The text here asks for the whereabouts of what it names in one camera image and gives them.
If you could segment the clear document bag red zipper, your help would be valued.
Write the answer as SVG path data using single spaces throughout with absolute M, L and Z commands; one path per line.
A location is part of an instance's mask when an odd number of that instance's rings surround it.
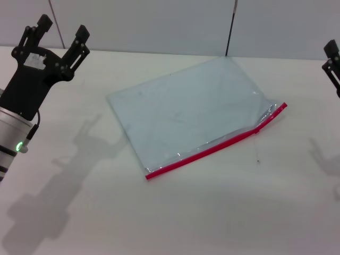
M 229 57 L 114 92 L 107 100 L 146 179 L 254 135 L 286 108 L 268 99 Z

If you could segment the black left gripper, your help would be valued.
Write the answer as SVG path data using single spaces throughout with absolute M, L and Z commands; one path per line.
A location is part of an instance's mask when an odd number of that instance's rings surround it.
M 75 71 L 89 55 L 86 42 L 90 36 L 84 25 L 80 25 L 71 47 L 62 58 L 50 50 L 37 47 L 53 22 L 43 14 L 36 27 L 26 26 L 19 46 L 11 55 L 17 61 L 17 70 L 0 96 L 0 107 L 16 113 L 26 120 L 32 120 L 51 87 L 60 81 L 70 81 Z M 26 66 L 30 54 L 43 57 L 43 69 Z

